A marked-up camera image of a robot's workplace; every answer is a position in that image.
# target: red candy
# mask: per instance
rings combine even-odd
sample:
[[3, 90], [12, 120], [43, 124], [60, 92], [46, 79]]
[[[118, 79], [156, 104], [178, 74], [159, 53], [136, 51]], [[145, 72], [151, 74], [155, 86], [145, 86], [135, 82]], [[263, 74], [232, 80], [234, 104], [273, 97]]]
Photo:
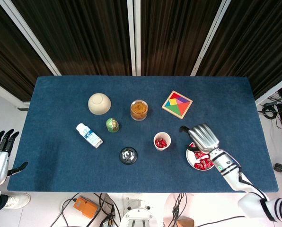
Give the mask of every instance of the red candy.
[[194, 155], [195, 155], [196, 159], [199, 159], [199, 158], [205, 156], [206, 154], [204, 154], [204, 153], [201, 152], [201, 151], [198, 151], [198, 152], [195, 152]]
[[201, 159], [200, 163], [203, 165], [204, 169], [207, 168], [206, 161], [204, 159]]
[[196, 145], [195, 145], [194, 143], [191, 143], [191, 144], [190, 144], [190, 147], [195, 148]]
[[156, 139], [155, 144], [158, 148], [166, 148], [167, 147], [167, 143], [164, 139], [161, 139], [161, 140]]
[[213, 166], [213, 162], [209, 158], [204, 158], [203, 160], [205, 161], [207, 168]]
[[201, 163], [195, 163], [195, 164], [194, 164], [194, 167], [195, 167], [196, 169], [205, 170], [204, 166], [203, 166]]
[[200, 163], [203, 165], [204, 169], [208, 169], [213, 166], [213, 163], [209, 158], [201, 159]]

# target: glass cup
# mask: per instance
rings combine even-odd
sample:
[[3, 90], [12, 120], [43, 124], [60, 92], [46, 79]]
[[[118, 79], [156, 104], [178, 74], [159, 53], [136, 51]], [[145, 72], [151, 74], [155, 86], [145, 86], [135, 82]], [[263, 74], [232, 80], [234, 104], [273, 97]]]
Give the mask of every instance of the glass cup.
[[135, 100], [131, 104], [131, 117], [135, 121], [143, 121], [147, 116], [149, 106], [143, 100]]

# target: colorful tangram piece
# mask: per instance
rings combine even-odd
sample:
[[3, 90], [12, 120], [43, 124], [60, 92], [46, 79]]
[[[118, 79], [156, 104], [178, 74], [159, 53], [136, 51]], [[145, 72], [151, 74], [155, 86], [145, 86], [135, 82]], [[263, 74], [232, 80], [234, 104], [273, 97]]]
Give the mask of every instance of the colorful tangram piece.
[[170, 112], [180, 119], [183, 119], [192, 102], [193, 101], [191, 99], [183, 96], [182, 94], [172, 91], [168, 99], [163, 104], [162, 109]]

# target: black round object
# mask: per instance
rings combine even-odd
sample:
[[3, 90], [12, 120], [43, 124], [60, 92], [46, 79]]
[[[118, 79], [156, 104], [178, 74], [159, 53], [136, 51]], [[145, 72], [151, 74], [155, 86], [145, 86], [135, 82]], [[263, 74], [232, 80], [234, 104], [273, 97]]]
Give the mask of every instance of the black round object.
[[282, 164], [280, 164], [280, 163], [274, 164], [273, 169], [274, 169], [275, 171], [281, 173], [281, 172], [282, 172]]
[[264, 106], [262, 108], [262, 114], [264, 115], [264, 117], [270, 120], [275, 119], [277, 117], [277, 111], [272, 105]]
[[132, 147], [123, 148], [119, 154], [120, 161], [126, 165], [134, 164], [137, 161], [137, 158], [138, 153]]

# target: white paper cup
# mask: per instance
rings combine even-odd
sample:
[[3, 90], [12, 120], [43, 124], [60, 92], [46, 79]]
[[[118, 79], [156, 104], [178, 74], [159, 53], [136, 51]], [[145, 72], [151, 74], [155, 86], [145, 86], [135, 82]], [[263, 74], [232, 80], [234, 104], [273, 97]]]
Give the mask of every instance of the white paper cup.
[[[165, 148], [158, 148], [158, 147], [156, 146], [156, 144], [155, 144], [155, 140], [156, 140], [156, 139], [158, 139], [158, 140], [164, 139], [164, 140], [166, 141], [166, 143], [167, 143], [167, 146], [166, 146]], [[169, 136], [166, 132], [159, 132], [159, 133], [157, 133], [157, 134], [155, 135], [155, 137], [154, 137], [154, 145], [155, 145], [155, 148], [156, 148], [157, 150], [162, 151], [162, 150], [168, 148], [169, 145], [170, 145], [170, 143], [171, 143], [171, 138], [170, 138], [170, 136]]]

